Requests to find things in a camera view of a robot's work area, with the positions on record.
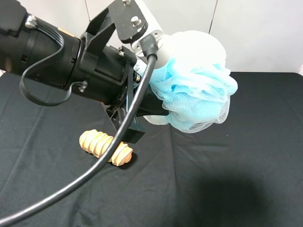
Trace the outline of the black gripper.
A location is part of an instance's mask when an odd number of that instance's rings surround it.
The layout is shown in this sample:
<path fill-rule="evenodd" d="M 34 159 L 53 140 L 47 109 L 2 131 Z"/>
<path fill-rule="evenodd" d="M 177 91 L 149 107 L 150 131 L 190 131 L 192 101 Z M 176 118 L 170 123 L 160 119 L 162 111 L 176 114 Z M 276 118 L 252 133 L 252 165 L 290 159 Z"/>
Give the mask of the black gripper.
<path fill-rule="evenodd" d="M 135 54 L 126 47 L 119 50 L 112 46 L 93 44 L 94 36 L 84 33 L 77 59 L 77 77 L 87 83 L 80 88 L 78 95 L 92 99 L 109 107 L 108 114 L 121 106 L 126 99 L 128 77 L 136 80 L 139 75 L 134 71 L 137 63 Z M 145 134 L 135 116 L 127 130 L 127 142 L 135 144 Z"/>

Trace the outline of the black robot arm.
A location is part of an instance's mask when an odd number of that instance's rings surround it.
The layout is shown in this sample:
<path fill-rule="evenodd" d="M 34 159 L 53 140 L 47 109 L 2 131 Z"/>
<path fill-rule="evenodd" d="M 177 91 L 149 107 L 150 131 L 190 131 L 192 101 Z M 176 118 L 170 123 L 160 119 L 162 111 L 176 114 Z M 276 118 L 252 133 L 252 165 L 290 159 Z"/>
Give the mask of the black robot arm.
<path fill-rule="evenodd" d="M 34 96 L 31 79 L 100 102 L 119 129 L 143 73 L 135 67 L 156 57 L 153 69 L 169 60 L 166 36 L 139 0 L 115 0 L 75 37 L 27 12 L 17 0 L 0 3 L 0 68 L 20 75 L 19 89 L 31 102 L 58 106 Z"/>

